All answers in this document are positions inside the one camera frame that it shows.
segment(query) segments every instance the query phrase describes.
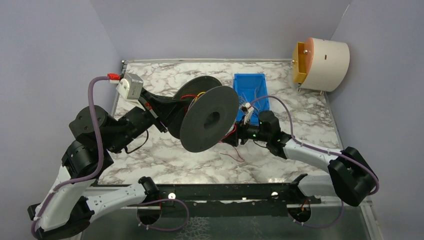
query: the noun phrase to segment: light purple wall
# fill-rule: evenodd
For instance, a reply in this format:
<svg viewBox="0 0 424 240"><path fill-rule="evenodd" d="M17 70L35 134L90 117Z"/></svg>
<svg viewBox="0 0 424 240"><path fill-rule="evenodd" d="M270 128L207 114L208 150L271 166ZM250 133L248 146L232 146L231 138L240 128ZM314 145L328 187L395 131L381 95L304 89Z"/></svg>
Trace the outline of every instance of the light purple wall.
<svg viewBox="0 0 424 240"><path fill-rule="evenodd" d="M27 207L53 184L90 79L121 59L88 0L0 1L0 233L32 239ZM99 83L109 110L114 87Z"/></svg>
<svg viewBox="0 0 424 240"><path fill-rule="evenodd" d="M350 66L328 95L341 140L379 176L386 240L424 236L424 1L353 0L331 40Z"/></svg>
<svg viewBox="0 0 424 240"><path fill-rule="evenodd" d="M291 58L330 39L351 0L91 0L126 60Z"/></svg>

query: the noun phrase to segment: screw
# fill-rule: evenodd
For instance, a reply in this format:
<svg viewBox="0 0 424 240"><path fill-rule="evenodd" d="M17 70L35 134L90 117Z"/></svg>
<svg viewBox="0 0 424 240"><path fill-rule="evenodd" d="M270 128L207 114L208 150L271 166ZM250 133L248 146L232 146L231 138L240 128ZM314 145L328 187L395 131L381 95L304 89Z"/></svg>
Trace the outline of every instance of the screw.
<svg viewBox="0 0 424 240"><path fill-rule="evenodd" d="M271 193L271 197L272 197L273 199L277 199L277 198L278 198L278 192L273 191L273 192Z"/></svg>

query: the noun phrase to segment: marble surface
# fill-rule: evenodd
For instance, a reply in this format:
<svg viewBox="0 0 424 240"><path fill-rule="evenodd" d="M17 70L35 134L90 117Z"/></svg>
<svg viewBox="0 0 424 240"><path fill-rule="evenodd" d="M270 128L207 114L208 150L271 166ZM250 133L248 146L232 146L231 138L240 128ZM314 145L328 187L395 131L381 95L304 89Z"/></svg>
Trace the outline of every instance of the marble surface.
<svg viewBox="0 0 424 240"><path fill-rule="evenodd" d="M232 86L236 73L264 73L269 95L281 98L288 106L294 122L294 135L304 141L326 148L339 148L339 141L324 96L316 91L298 93L289 85L290 62L177 62L131 63L127 71L139 75L144 87L154 94L173 96L189 80L203 75L217 78ZM119 98L114 117L120 118L133 105ZM280 119L281 129L290 132L284 108L270 99L270 109ZM133 184L142 176L150 176L156 184L234 184L290 182L298 175L325 174L322 170L300 161L282 159L249 141L237 150L244 158L239 161L233 147L218 143L200 153L186 151L178 139L169 133L149 129L148 142L138 151L111 154L114 164L104 171L99 184ZM134 149L145 140L145 133L134 140Z"/></svg>

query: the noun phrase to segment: blue tray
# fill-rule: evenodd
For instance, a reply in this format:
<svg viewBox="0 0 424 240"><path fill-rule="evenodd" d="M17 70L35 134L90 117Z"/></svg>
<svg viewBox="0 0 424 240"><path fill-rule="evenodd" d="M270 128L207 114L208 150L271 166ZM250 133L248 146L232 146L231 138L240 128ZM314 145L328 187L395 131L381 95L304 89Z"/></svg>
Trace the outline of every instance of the blue tray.
<svg viewBox="0 0 424 240"><path fill-rule="evenodd" d="M252 102L253 100L268 95L267 83L265 82L265 74L263 73L236 73L234 74L234 82L232 88L237 92L239 103ZM259 112L270 109L270 101L268 98L261 99L253 104ZM250 118L250 124L259 125L257 110L255 114ZM237 121L240 121L243 117L241 110L237 113Z"/></svg>

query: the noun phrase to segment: beige cylinder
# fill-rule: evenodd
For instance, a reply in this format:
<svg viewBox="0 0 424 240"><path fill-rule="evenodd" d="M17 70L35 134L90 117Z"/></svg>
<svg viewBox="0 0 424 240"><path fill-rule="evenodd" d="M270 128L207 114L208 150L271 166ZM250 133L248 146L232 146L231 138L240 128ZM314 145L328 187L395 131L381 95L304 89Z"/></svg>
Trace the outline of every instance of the beige cylinder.
<svg viewBox="0 0 424 240"><path fill-rule="evenodd" d="M304 54L306 78L300 88L331 92L345 78L350 61L346 43L310 37Z"/></svg>

